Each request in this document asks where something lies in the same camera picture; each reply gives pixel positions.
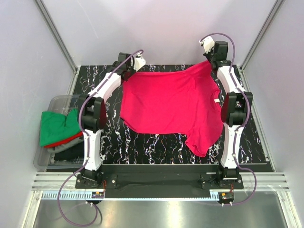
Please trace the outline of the pink t shirt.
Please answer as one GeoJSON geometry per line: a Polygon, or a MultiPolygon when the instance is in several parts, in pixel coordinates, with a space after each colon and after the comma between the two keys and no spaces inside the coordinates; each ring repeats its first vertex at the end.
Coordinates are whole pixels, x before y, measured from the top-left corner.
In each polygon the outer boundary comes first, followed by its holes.
{"type": "Polygon", "coordinates": [[[199,157],[223,130],[220,89],[204,61],[177,72],[139,72],[123,83],[120,117],[136,133],[186,135],[199,157]]]}

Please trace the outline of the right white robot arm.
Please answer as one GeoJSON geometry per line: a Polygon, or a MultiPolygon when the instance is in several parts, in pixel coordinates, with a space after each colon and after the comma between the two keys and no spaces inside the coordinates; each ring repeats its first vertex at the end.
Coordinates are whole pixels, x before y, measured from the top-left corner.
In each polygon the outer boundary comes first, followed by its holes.
{"type": "Polygon", "coordinates": [[[250,118],[253,95],[238,81],[232,62],[227,60],[228,43],[214,41],[208,36],[200,42],[204,56],[221,82],[226,96],[221,108],[225,139],[223,154],[216,173],[215,184],[223,189],[242,189],[243,181],[238,163],[241,135],[250,118]]]}

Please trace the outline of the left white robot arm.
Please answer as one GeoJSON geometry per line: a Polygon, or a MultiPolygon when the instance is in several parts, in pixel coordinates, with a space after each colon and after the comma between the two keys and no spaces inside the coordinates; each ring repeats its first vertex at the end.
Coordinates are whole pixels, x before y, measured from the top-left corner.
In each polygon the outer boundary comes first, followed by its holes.
{"type": "Polygon", "coordinates": [[[88,94],[80,95],[78,123],[84,137],[84,161],[77,183],[92,188],[104,183],[99,152],[101,134],[107,122],[105,103],[114,90],[146,64],[142,54],[142,50],[133,54],[119,53],[118,60],[107,68],[102,81],[88,94]]]}

